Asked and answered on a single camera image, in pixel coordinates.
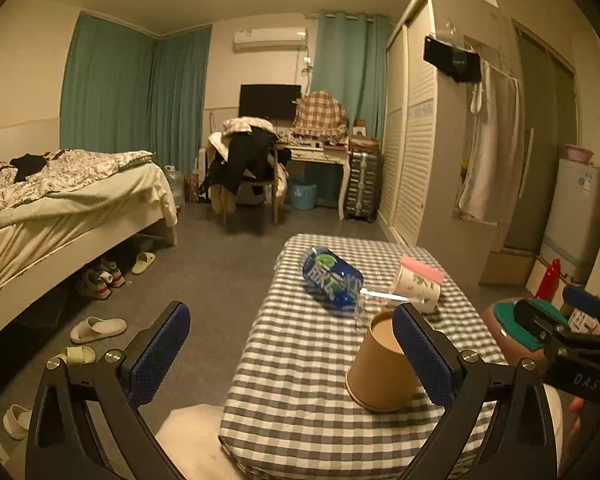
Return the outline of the person's right hand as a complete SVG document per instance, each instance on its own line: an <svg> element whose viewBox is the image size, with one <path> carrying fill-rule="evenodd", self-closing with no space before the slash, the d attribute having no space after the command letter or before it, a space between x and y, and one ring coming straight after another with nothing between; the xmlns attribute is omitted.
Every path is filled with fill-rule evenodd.
<svg viewBox="0 0 600 480"><path fill-rule="evenodd" d="M568 412L572 417L571 426L569 430L569 443L576 442L578 440L580 431L582 429L582 411L584 408L585 400L575 396L568 408Z"/></svg>

